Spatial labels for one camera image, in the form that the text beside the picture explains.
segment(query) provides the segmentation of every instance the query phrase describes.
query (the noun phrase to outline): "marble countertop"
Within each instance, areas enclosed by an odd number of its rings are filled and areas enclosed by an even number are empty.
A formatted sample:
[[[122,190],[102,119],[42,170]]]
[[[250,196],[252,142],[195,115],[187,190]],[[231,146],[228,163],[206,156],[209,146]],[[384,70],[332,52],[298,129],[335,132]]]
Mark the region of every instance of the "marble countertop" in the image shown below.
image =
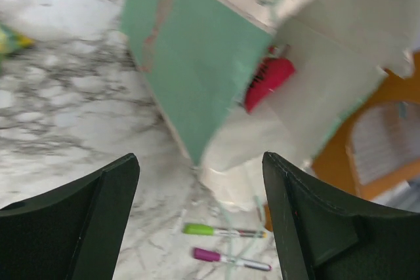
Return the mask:
[[[0,0],[0,20],[38,40],[2,63],[0,207],[68,183],[133,152],[142,172],[114,279],[224,279],[225,266],[190,257],[228,240],[183,235],[185,222],[223,226],[210,193],[179,152],[117,31],[123,0]],[[257,214],[233,214],[238,228]],[[237,239],[234,252],[249,242]],[[247,255],[281,279],[272,235]]]

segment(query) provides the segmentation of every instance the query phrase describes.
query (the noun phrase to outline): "marker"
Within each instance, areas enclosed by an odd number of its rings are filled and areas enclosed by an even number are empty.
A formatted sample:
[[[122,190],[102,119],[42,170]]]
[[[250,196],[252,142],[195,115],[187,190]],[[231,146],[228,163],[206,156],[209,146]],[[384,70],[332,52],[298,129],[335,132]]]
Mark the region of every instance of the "marker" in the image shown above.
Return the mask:
[[[193,249],[192,256],[195,259],[203,260],[204,262],[234,262],[236,266],[242,266],[261,271],[271,271],[271,266],[268,264],[263,264],[262,262],[256,262],[254,260],[248,259],[238,259],[235,261],[233,258],[229,258],[226,255],[222,255],[210,250],[199,249],[197,247]]]
[[[252,231],[252,230],[232,230],[228,229],[216,229],[212,226],[206,226],[205,224],[186,224],[184,226],[185,234],[192,235],[214,235],[214,236],[231,236],[231,237],[267,237],[267,233],[264,231]]]

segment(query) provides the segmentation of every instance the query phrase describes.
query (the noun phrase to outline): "purple marker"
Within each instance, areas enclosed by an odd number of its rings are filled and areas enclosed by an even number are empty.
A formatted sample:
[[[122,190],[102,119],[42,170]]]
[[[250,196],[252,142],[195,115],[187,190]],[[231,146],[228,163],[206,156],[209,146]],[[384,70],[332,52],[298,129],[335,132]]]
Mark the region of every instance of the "purple marker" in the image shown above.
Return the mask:
[[[205,262],[234,262],[233,258],[229,258],[226,255],[212,252],[210,250],[198,249],[197,247],[193,249],[192,256],[195,259],[203,260]],[[261,271],[271,271],[270,265],[263,264],[262,262],[256,262],[254,260],[238,259],[236,260],[235,265]]]

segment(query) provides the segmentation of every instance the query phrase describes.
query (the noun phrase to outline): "green marker cap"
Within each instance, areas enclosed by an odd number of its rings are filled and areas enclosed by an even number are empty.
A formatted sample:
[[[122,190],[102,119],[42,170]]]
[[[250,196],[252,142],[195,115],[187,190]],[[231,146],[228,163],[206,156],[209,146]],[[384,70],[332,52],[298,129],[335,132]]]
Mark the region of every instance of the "green marker cap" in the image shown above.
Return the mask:
[[[192,235],[213,235],[214,230],[214,228],[205,224],[189,223],[184,226],[184,231],[182,232]]]

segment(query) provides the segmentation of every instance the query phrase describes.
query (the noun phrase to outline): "red toy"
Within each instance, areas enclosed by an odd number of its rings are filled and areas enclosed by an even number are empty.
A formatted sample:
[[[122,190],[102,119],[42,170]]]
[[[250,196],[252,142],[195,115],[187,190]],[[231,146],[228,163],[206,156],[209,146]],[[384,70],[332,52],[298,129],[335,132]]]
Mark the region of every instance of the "red toy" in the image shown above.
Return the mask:
[[[262,100],[295,73],[295,66],[283,57],[287,49],[288,47],[283,50],[281,57],[267,56],[261,62],[245,96],[244,106],[247,113],[251,113]],[[273,55],[277,50],[277,47],[270,47],[268,53]]]

